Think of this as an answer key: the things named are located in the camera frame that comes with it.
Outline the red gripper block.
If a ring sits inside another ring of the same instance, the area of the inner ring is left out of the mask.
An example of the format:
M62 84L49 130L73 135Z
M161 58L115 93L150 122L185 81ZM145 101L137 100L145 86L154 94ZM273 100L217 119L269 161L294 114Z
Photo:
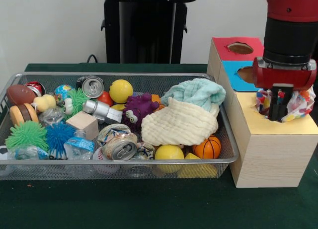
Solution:
M269 119L282 122L282 118L288 114L287 105L292 97L292 88L309 89L316 80L317 63L310 60L303 66L281 66L257 57L253 61L252 75L256 87L272 88Z

